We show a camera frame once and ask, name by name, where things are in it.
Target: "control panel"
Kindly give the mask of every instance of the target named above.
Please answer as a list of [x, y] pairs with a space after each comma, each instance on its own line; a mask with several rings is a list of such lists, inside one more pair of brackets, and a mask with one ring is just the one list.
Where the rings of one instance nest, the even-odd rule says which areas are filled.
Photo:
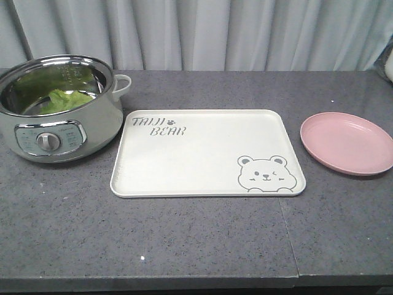
[[31, 155], [62, 155], [73, 152], [86, 141], [80, 122], [67, 120], [36, 125], [20, 124], [15, 136], [22, 150]]

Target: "pot rim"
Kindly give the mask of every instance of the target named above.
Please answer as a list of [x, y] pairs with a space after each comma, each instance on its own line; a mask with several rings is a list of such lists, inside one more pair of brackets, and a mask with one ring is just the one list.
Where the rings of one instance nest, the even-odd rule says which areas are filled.
[[[6, 71], [5, 73], [0, 75], [0, 93], [10, 83], [12, 83], [15, 80], [15, 78], [13, 78], [13, 79], [10, 79], [9, 81], [7, 81], [7, 78], [12, 77], [14, 74], [16, 74], [18, 72], [22, 72], [23, 74], [20, 76], [16, 76], [16, 79], [23, 77], [23, 75], [28, 74], [31, 71], [34, 71], [39, 68], [43, 68], [44, 66], [55, 65], [56, 61], [59, 62], [60, 60], [66, 61], [66, 60], [72, 60], [72, 59], [80, 60], [80, 61], [84, 62], [82, 64], [83, 65], [85, 64], [86, 66], [91, 66], [96, 63], [97, 65], [101, 65], [101, 66], [105, 67], [109, 71], [109, 74], [110, 74], [109, 77], [107, 75], [105, 75], [102, 71], [100, 71], [105, 76], [107, 81], [106, 81], [106, 85], [105, 85], [103, 91], [101, 93], [97, 94], [97, 96], [93, 100], [91, 100], [87, 103], [84, 103], [76, 108], [68, 109], [66, 111], [54, 112], [51, 114], [37, 114], [37, 115], [17, 114], [16, 112], [12, 112], [12, 111], [8, 110], [7, 108], [5, 108], [0, 101], [0, 114], [5, 114], [5, 115], [9, 115], [9, 116], [14, 116], [14, 117], [22, 117], [22, 118], [46, 118], [46, 117], [57, 116], [59, 114], [71, 113], [71, 112], [77, 111], [79, 109], [82, 109], [82, 108], [88, 106], [89, 104], [94, 103], [94, 101], [100, 99], [104, 94], [106, 94], [112, 88], [112, 86], [114, 84], [114, 73], [113, 73], [112, 68], [105, 61], [102, 61], [98, 58], [89, 57], [87, 55], [60, 54], [60, 55], [49, 55], [46, 57], [28, 60], [28, 61], [25, 61], [24, 63], [20, 63], [19, 65], [10, 68], [8, 71]], [[5, 81], [7, 81], [7, 83], [5, 84], [4, 87], [1, 87], [1, 85]]]

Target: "pot handle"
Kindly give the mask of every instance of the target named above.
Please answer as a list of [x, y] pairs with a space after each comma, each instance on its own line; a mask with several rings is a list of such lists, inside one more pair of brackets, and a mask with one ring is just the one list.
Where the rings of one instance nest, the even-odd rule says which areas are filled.
[[131, 80], [130, 77], [128, 77], [127, 75], [116, 74], [115, 75], [115, 87], [114, 87], [114, 89], [117, 88], [117, 83], [118, 83], [118, 81], [121, 81], [121, 80], [128, 81], [128, 83], [123, 88], [114, 90], [112, 92], [114, 101], [119, 101], [120, 97], [122, 95], [126, 94], [129, 91], [130, 87], [131, 87], [132, 80]]

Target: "pink plate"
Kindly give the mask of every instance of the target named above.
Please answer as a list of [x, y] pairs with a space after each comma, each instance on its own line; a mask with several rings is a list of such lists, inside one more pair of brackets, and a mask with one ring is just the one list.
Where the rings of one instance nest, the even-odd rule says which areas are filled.
[[322, 112], [300, 127], [306, 150], [320, 163], [350, 175], [374, 175], [393, 167], [393, 140], [382, 128], [342, 112]]

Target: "bear ear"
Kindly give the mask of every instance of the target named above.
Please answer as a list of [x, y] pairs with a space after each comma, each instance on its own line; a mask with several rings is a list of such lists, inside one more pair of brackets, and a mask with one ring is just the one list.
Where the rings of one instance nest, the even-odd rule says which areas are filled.
[[248, 155], [242, 155], [240, 158], [238, 158], [238, 163], [242, 167], [251, 161], [254, 161], [254, 159], [252, 157], [249, 157]]
[[280, 155], [274, 155], [270, 158], [271, 161], [274, 161], [282, 166], [287, 165], [287, 160], [284, 157], [281, 157]]

